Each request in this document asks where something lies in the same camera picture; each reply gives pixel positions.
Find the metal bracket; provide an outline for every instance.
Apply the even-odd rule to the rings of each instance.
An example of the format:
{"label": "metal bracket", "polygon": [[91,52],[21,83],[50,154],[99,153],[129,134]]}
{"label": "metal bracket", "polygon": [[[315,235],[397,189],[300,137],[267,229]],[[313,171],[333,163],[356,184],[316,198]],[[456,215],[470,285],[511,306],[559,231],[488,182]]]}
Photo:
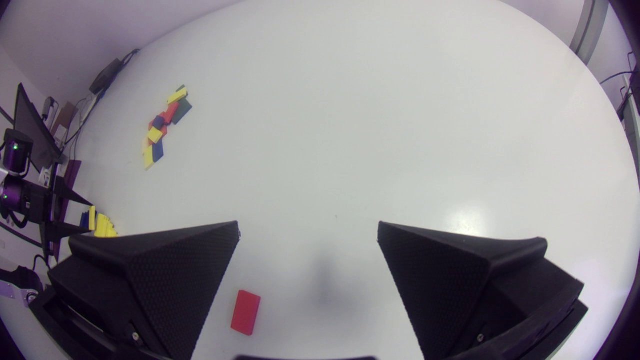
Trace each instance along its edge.
{"label": "metal bracket", "polygon": [[34,301],[38,296],[38,290],[20,289],[10,282],[0,280],[0,296],[14,300],[20,299],[24,307],[29,307],[29,303]]}

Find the stack of blocks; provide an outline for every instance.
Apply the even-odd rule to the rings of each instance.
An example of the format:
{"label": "stack of blocks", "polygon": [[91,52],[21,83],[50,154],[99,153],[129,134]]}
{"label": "stack of blocks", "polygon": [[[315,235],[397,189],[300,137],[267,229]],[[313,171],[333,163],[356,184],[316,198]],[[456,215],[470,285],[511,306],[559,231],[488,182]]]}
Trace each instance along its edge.
{"label": "stack of blocks", "polygon": [[95,206],[90,207],[89,211],[82,214],[80,226],[93,231],[93,235],[97,238],[116,238],[118,236],[111,219],[104,214],[97,213]]}
{"label": "stack of blocks", "polygon": [[182,85],[167,99],[167,109],[149,122],[147,136],[142,140],[142,154],[145,158],[145,170],[164,156],[162,139],[166,136],[170,124],[178,124],[192,106],[187,101],[187,88]]}

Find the wooden block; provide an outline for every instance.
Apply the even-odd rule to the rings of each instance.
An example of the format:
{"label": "wooden block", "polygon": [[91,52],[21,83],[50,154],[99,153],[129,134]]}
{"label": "wooden block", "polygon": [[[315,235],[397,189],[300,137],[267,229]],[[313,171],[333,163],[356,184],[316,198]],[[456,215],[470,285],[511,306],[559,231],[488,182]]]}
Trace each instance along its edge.
{"label": "wooden block", "polygon": [[97,224],[95,224],[95,236],[103,238],[107,234],[109,219],[103,214],[98,214]]}
{"label": "wooden block", "polygon": [[176,91],[171,96],[169,96],[169,99],[167,99],[166,104],[169,105],[172,102],[176,102],[185,96],[187,96],[187,88],[181,88],[179,91]]}
{"label": "wooden block", "polygon": [[258,316],[258,307],[260,306],[260,297],[247,291],[240,290],[236,299],[236,309],[234,317],[231,320],[231,329],[251,336],[255,319]]}
{"label": "wooden block", "polygon": [[95,206],[89,208],[89,230],[95,230]]}
{"label": "wooden block", "polygon": [[152,127],[160,130],[162,129],[162,127],[164,126],[164,117],[158,115],[156,116],[155,119],[151,120],[151,122],[149,122],[149,130],[151,130]]}
{"label": "wooden block", "polygon": [[178,109],[175,111],[171,119],[173,125],[178,124],[180,120],[182,120],[182,118],[186,115],[186,113],[188,113],[189,110],[192,109],[192,107],[193,106],[191,106],[187,99],[181,99],[180,101],[178,101]]}
{"label": "wooden block", "polygon": [[158,143],[155,143],[155,144],[151,145],[151,149],[152,149],[153,162],[157,163],[158,160],[160,160],[164,156],[164,149],[163,149],[163,145],[162,145],[162,139],[160,139],[160,141],[158,141]]}
{"label": "wooden block", "polygon": [[80,227],[89,228],[89,211],[85,211],[80,216]]}
{"label": "wooden block", "polygon": [[153,141],[154,143],[157,143],[160,139],[162,139],[162,137],[162,131],[154,127],[152,127],[151,130],[149,130],[149,132],[147,133],[147,138],[149,138],[149,140]]}
{"label": "wooden block", "polygon": [[154,164],[153,145],[145,150],[145,170],[148,170]]}
{"label": "wooden block", "polygon": [[173,114],[175,114],[175,112],[178,110],[178,106],[180,106],[178,102],[172,102],[171,104],[169,104],[166,111],[164,112],[165,123],[169,124],[171,122],[171,119],[173,118]]}
{"label": "wooden block", "polygon": [[148,137],[145,136],[144,139],[142,139],[142,155],[144,155],[145,150],[147,150],[147,147],[150,147],[151,144],[153,144],[154,142],[151,141],[151,139],[149,139]]}
{"label": "wooden block", "polygon": [[[162,123],[162,125],[160,125],[160,127],[155,127],[153,125],[153,122],[150,122],[149,123],[149,130],[151,130],[153,127],[158,129],[158,130],[160,130],[160,132],[162,133],[162,137],[164,138],[167,135],[167,133],[169,132],[169,130],[168,130],[168,126],[164,124],[164,118],[162,118],[162,119],[163,119],[163,123]],[[154,144],[154,142],[149,140],[149,146],[151,146],[152,144]]]}
{"label": "wooden block", "polygon": [[164,119],[164,124],[165,125],[171,124],[171,119],[168,119],[168,117],[166,116],[166,112],[165,111],[161,112],[160,116],[162,116],[162,118]]}

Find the white table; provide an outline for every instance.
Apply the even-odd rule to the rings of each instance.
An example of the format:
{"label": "white table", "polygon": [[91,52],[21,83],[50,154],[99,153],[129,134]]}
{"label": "white table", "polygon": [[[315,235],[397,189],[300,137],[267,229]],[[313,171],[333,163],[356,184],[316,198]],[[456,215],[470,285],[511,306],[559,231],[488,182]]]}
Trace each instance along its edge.
{"label": "white table", "polygon": [[[193,109],[145,171],[147,124],[182,84]],[[120,234],[239,221],[193,359],[421,359],[380,220],[546,237],[589,307],[556,359],[597,353],[636,268],[638,182],[609,100],[498,1],[237,4],[144,48],[78,156],[75,190]],[[229,328],[238,290],[262,297],[253,336]]]}

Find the red block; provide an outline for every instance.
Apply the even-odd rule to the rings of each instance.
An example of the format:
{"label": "red block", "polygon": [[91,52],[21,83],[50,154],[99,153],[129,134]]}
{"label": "red block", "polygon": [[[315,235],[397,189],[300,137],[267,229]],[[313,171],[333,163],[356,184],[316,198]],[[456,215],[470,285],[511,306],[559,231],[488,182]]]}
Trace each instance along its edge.
{"label": "red block", "polygon": [[173,119],[173,114],[175,114],[175,110],[178,110],[178,102],[172,102],[171,104],[169,104],[169,106],[167,107],[166,111],[164,112],[164,123],[165,124],[169,124],[171,122],[171,119]]}
{"label": "red block", "polygon": [[241,334],[253,334],[255,318],[258,316],[260,297],[244,290],[238,292],[234,317],[231,320],[231,329]]}

